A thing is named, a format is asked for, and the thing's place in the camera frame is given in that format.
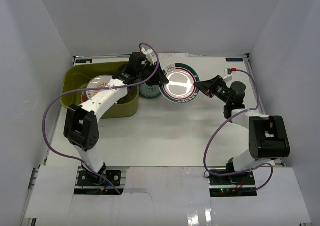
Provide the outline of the white plate orange sunburst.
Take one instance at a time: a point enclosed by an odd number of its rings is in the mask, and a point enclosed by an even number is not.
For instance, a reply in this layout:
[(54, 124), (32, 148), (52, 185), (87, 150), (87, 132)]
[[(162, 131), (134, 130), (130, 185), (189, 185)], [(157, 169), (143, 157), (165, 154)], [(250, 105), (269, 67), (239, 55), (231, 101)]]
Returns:
[(93, 90), (82, 91), (80, 97), (81, 102), (83, 103), (91, 99), (95, 94), (97, 94), (100, 91), (98, 88), (106, 87), (112, 78), (112, 75), (104, 74), (91, 79), (88, 82), (86, 88), (93, 88)]

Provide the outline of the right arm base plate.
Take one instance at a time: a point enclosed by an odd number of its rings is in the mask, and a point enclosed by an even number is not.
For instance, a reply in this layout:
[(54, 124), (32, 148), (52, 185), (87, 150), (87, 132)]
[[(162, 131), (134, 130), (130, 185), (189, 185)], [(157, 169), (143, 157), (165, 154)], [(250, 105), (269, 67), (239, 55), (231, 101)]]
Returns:
[(232, 176), (214, 176), (207, 171), (203, 174), (209, 181), (210, 197), (257, 196), (256, 181), (252, 172)]

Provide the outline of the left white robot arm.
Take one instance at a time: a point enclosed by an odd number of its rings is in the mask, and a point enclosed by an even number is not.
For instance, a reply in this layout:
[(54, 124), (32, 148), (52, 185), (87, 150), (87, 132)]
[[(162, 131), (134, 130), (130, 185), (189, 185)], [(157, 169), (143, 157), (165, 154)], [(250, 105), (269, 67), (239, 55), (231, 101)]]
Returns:
[(106, 165), (95, 146), (99, 140), (98, 123), (105, 112), (124, 98), (132, 87), (146, 83), (165, 85), (168, 78), (160, 66), (159, 56), (153, 49), (141, 48), (133, 52), (129, 62), (121, 66), (112, 79), (98, 93), (80, 105), (72, 104), (67, 109), (64, 136), (75, 146), (88, 179), (94, 185), (101, 185), (106, 179)]

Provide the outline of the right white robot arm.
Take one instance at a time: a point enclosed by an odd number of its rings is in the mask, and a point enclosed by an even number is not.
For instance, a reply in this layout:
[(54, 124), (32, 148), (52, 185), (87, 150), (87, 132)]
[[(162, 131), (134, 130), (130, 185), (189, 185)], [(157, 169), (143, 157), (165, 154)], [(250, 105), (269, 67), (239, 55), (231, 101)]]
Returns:
[(284, 119), (279, 116), (260, 114), (244, 105), (246, 85), (234, 81), (227, 85), (222, 76), (210, 80), (195, 82), (194, 85), (206, 96), (218, 97), (225, 102), (224, 124), (233, 123), (248, 129), (248, 149), (231, 158), (226, 164), (225, 176), (231, 185), (238, 185), (244, 179), (244, 173), (258, 168), (261, 164), (290, 155), (291, 148)]

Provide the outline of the white plate teal maroon rim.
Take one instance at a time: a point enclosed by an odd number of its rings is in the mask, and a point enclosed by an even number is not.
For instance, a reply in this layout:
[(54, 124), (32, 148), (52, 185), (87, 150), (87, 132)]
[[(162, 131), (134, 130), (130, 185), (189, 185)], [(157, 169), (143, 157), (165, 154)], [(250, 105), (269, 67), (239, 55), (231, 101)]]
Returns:
[(159, 89), (162, 95), (174, 103), (187, 103), (196, 98), (199, 89), (194, 85), (200, 78), (197, 72), (184, 63), (172, 63), (163, 69), (168, 83)]

